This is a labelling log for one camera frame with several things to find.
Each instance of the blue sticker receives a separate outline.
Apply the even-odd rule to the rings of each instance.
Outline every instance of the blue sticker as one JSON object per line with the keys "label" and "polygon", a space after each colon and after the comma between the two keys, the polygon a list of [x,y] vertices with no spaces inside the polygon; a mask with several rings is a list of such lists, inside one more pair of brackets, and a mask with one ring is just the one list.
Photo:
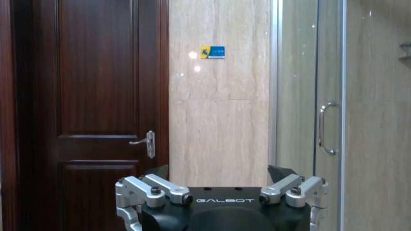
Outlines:
{"label": "blue sticker", "polygon": [[224,46],[201,46],[201,59],[224,59],[225,47]]}

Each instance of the door handle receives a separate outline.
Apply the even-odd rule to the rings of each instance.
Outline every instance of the door handle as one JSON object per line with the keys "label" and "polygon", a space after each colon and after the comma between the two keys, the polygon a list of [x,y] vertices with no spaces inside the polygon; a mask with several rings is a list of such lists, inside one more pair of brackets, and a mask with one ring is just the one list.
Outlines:
{"label": "door handle", "polygon": [[324,125],[325,125],[325,111],[329,107],[337,107],[335,102],[328,102],[320,108],[320,118],[319,118],[319,146],[320,149],[329,155],[335,155],[339,151],[336,149],[328,149],[324,144]]}
{"label": "door handle", "polygon": [[146,155],[152,159],[154,157],[154,132],[153,131],[148,131],[145,138],[141,139],[140,141],[128,142],[129,145],[137,145],[140,143],[146,144]]}

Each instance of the bolt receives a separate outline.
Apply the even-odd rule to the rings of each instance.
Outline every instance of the bolt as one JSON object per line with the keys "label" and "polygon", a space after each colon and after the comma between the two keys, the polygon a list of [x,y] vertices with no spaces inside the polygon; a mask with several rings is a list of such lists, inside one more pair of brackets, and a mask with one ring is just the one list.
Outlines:
{"label": "bolt", "polygon": [[160,190],[160,188],[158,187],[152,187],[152,195],[158,195],[160,193],[161,193],[161,190]]}
{"label": "bolt", "polygon": [[257,197],[257,201],[260,202],[260,204],[267,205],[269,203],[269,197],[267,195],[261,194]]}
{"label": "bolt", "polygon": [[295,194],[295,195],[301,195],[301,189],[300,189],[300,187],[293,187],[293,188],[291,189],[291,193]]}
{"label": "bolt", "polygon": [[184,196],[182,196],[182,205],[189,205],[192,202],[192,195],[189,193],[186,193]]}

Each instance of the shelf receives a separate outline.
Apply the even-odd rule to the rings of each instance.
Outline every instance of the shelf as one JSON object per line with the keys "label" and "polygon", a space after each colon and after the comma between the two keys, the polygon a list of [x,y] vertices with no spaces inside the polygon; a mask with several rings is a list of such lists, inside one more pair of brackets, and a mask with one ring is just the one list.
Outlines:
{"label": "shelf", "polygon": [[399,60],[411,60],[411,42],[401,43],[399,47],[404,51],[404,56],[399,57]]}

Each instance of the glass shower door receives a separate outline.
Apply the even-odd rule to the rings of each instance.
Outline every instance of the glass shower door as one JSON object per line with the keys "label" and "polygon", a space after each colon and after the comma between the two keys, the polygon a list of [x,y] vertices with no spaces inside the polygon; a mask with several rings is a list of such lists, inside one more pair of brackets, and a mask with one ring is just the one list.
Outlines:
{"label": "glass shower door", "polygon": [[340,1],[277,0],[275,164],[329,183],[321,231],[339,230]]}

